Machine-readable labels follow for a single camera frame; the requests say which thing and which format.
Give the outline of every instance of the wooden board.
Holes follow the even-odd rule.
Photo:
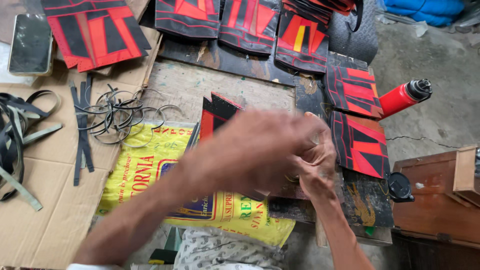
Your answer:
[[[219,44],[217,40],[187,41],[168,36],[158,55],[172,60],[221,70],[249,78],[295,86],[292,70],[274,63],[275,56],[249,56],[233,48]]]
[[[261,82],[237,75],[196,67],[190,64],[157,58],[148,82],[150,88],[160,90],[157,93],[147,91],[142,95],[144,106],[158,108],[173,104],[182,108],[167,109],[168,121],[195,123],[202,114],[203,96],[210,96],[211,91],[233,100],[239,104],[258,109],[295,109],[295,92],[291,87]]]
[[[475,177],[477,146],[460,148],[456,152],[453,192],[480,207],[480,179]]]

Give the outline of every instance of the patterned fabric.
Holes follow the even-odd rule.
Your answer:
[[[282,270],[283,253],[201,230],[186,230],[174,270]]]
[[[388,179],[390,164],[385,133],[377,121],[333,111],[330,129],[340,166]]]
[[[375,77],[367,71],[328,66],[328,97],[334,108],[381,118],[384,111],[378,100]]]
[[[275,60],[308,73],[325,73],[328,36],[323,23],[300,17],[283,9],[280,16]]]
[[[250,54],[272,51],[279,0],[227,0],[218,40]]]
[[[220,0],[156,0],[155,28],[192,39],[218,37]]]
[[[147,56],[151,49],[124,0],[41,0],[68,68],[79,72]]]

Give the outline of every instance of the hand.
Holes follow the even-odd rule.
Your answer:
[[[309,138],[321,131],[322,124],[318,118],[281,110],[239,111],[211,138],[187,152],[177,167],[187,171],[185,185],[195,195],[271,190],[293,169],[288,158],[315,146]]]
[[[332,142],[332,133],[325,121],[311,112],[306,112],[308,119],[320,121],[318,144],[293,158],[293,163],[300,175],[300,186],[311,200],[336,198],[335,195],[335,161],[336,151]]]

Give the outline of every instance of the black bottle cap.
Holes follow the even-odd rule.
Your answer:
[[[408,95],[416,100],[424,101],[432,95],[432,84],[428,79],[413,80],[406,88]]]

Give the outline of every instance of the plastic bag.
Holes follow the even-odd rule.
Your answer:
[[[154,130],[145,147],[123,146],[115,169],[108,177],[96,214],[104,216],[128,201],[173,168],[183,155],[192,134],[193,124],[167,123]],[[150,128],[129,135],[125,142],[142,145],[151,137]],[[282,246],[295,221],[268,217],[267,201],[254,201],[238,193],[215,192],[195,198],[168,214],[165,223],[178,226],[215,227],[226,232],[258,239],[268,245]]]

